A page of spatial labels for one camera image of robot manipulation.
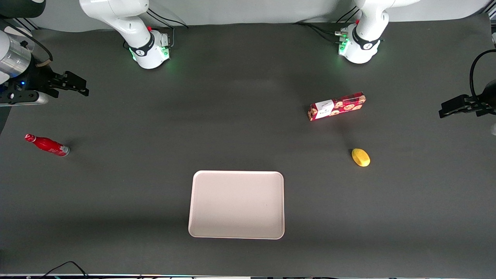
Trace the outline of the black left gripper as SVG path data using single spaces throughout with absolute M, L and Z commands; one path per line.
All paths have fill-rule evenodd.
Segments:
M 454 97 L 441 104 L 439 117 L 441 119 L 460 113 L 476 113 L 477 117 L 487 114 L 495 115 L 496 112 L 496 80 L 488 83 L 482 94 L 479 95 L 479 101 L 485 109 L 480 109 L 478 103 L 472 96 L 462 94 Z

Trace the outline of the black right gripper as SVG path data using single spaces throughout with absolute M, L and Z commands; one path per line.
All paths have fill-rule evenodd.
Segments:
M 1 97 L 7 98 L 13 94 L 14 98 L 34 98 L 44 93 L 57 98 L 60 94 L 59 90 L 75 91 L 83 96 L 89 96 L 85 79 L 71 71 L 57 74 L 49 65 L 43 67 L 30 65 L 23 74 L 1 85 Z

